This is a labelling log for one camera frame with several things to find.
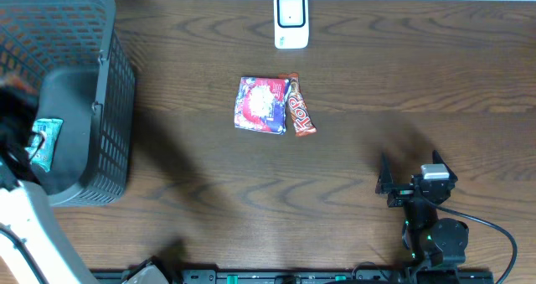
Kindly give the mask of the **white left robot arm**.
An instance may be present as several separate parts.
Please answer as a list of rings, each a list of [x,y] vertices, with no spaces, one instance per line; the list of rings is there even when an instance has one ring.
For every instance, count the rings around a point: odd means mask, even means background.
[[[49,204],[25,147],[39,97],[29,87],[1,86],[1,257],[19,283],[170,283],[146,262],[129,271],[90,271]]]

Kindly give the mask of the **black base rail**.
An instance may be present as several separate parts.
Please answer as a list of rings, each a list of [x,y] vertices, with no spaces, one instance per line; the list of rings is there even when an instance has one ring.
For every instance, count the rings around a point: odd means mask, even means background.
[[[182,284],[322,284],[322,283],[407,283],[399,273],[370,266],[357,271],[215,271],[182,270],[166,283]],[[417,284],[493,284],[489,271],[421,271]]]

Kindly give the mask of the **red white snack bag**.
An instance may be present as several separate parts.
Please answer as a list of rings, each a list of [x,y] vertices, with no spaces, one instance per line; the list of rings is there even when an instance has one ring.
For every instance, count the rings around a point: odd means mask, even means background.
[[[234,127],[283,135],[289,93],[288,79],[241,77],[234,105]]]

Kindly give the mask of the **white barcode scanner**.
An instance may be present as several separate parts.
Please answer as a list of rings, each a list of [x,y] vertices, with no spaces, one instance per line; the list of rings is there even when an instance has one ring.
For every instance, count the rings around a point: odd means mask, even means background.
[[[277,49],[304,49],[310,28],[308,0],[273,0],[274,45]]]

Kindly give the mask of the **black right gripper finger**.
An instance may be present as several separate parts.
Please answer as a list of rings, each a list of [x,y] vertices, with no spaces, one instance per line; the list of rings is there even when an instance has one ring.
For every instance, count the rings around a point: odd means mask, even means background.
[[[388,194],[394,188],[394,180],[390,172],[389,160],[387,156],[381,154],[381,166],[379,171],[379,177],[376,184],[376,194]]]
[[[449,177],[450,178],[455,177],[455,174],[452,172],[452,170],[449,168],[449,166],[447,165],[447,163],[444,161],[444,159],[441,157],[441,155],[439,154],[437,150],[434,150],[432,152],[432,162],[434,164],[442,164],[445,167],[446,171],[449,173]]]

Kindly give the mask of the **teal snack packet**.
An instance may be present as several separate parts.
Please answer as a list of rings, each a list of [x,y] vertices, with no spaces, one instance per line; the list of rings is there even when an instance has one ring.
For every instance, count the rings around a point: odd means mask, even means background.
[[[64,121],[41,118],[33,123],[29,144],[25,147],[30,162],[48,173],[54,160],[54,150]]]

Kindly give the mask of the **small red white packet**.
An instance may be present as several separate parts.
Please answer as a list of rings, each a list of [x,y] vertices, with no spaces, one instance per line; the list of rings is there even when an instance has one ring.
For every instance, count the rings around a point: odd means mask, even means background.
[[[14,74],[6,74],[1,77],[1,88],[12,88],[31,96],[37,96],[39,94],[29,83]]]

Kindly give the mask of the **orange chocolate bar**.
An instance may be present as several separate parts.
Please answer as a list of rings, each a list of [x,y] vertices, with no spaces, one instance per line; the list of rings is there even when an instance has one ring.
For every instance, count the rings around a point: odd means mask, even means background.
[[[317,129],[312,123],[310,114],[307,110],[307,104],[302,95],[299,74],[280,74],[279,78],[289,80],[290,82],[290,94],[287,103],[296,136],[304,137],[316,133]]]

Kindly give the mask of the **grey plastic mesh basket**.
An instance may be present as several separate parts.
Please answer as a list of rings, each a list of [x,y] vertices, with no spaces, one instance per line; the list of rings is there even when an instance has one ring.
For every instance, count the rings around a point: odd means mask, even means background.
[[[126,189],[136,79],[115,31],[114,0],[1,0],[1,71],[39,92],[60,119],[49,169],[53,206],[100,206]]]

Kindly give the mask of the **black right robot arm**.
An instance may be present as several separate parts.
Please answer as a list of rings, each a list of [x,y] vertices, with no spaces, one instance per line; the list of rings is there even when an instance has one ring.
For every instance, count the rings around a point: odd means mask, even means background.
[[[437,214],[457,181],[437,151],[432,152],[432,162],[422,165],[420,173],[408,183],[396,183],[387,156],[381,157],[376,193],[387,196],[390,208],[405,212],[402,243],[411,251],[415,268],[454,269],[466,259],[467,225],[456,219],[441,219]]]

